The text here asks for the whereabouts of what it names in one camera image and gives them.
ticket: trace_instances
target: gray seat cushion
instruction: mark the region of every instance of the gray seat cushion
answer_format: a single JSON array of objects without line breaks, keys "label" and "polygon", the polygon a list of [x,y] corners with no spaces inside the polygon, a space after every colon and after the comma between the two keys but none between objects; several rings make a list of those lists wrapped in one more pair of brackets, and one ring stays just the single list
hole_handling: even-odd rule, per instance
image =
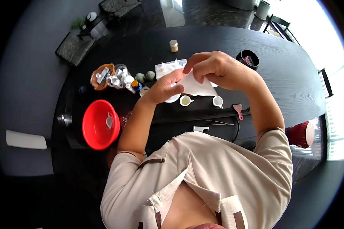
[{"label": "gray seat cushion", "polygon": [[78,66],[94,42],[95,40],[83,41],[78,36],[68,33],[55,53],[72,65]]},{"label": "gray seat cushion", "polygon": [[107,13],[114,13],[122,7],[127,7],[128,4],[124,0],[105,0],[99,3],[101,9]]},{"label": "gray seat cushion", "polygon": [[91,50],[94,42],[95,40],[84,41],[82,45],[79,47],[78,51],[73,56],[73,58],[71,59],[71,63],[75,66],[78,66],[80,62],[84,59],[84,57],[87,55],[87,53]]},{"label": "gray seat cushion", "polygon": [[141,4],[141,2],[137,2],[137,3],[130,4],[128,6],[122,7],[118,11],[116,11],[114,13],[114,15],[116,17],[120,18],[120,17],[124,16],[125,14],[127,14],[129,11],[131,11],[133,8],[137,7],[140,4]]}]

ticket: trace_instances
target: pink scraper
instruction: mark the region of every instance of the pink scraper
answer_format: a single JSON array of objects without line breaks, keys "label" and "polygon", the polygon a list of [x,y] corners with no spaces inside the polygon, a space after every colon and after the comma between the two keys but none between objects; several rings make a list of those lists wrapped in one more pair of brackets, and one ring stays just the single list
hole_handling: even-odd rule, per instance
[{"label": "pink scraper", "polygon": [[242,104],[235,104],[233,105],[233,108],[237,111],[237,113],[239,114],[239,119],[243,120],[243,116],[242,116]]}]

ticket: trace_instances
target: tissue box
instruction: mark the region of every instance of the tissue box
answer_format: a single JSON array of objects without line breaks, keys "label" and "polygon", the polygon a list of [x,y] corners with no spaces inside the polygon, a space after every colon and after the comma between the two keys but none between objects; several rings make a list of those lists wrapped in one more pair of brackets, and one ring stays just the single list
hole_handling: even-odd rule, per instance
[{"label": "tissue box", "polygon": [[183,69],[187,63],[187,59],[174,60],[167,63],[160,63],[155,65],[156,68],[156,78],[159,80],[163,76],[170,74],[176,69]]}]

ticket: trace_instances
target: man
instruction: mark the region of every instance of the man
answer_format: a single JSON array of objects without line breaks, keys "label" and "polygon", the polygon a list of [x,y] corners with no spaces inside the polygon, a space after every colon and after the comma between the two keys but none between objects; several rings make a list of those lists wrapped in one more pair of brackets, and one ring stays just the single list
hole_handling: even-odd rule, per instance
[{"label": "man", "polygon": [[[249,99],[257,146],[251,152],[204,133],[184,133],[143,160],[154,109],[182,93],[170,87],[193,69]],[[271,228],[290,200],[292,155],[281,111],[261,76],[222,52],[194,54],[183,72],[161,78],[125,126],[101,202],[108,229]]]}]

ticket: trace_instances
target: hand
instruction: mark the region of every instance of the hand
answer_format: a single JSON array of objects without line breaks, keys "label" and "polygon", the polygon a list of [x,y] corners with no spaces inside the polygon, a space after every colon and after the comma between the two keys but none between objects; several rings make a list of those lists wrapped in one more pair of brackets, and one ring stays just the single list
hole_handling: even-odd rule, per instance
[{"label": "hand", "polygon": [[262,80],[256,71],[220,51],[194,54],[188,60],[183,73],[189,73],[192,68],[199,83],[202,84],[203,76],[206,76],[209,81],[228,90],[247,92],[256,81]]},{"label": "hand", "polygon": [[175,85],[174,87],[171,85],[181,80],[185,75],[182,73],[182,69],[178,69],[163,76],[144,94],[142,99],[156,105],[163,103],[171,96],[182,93],[184,91],[182,85]]}]

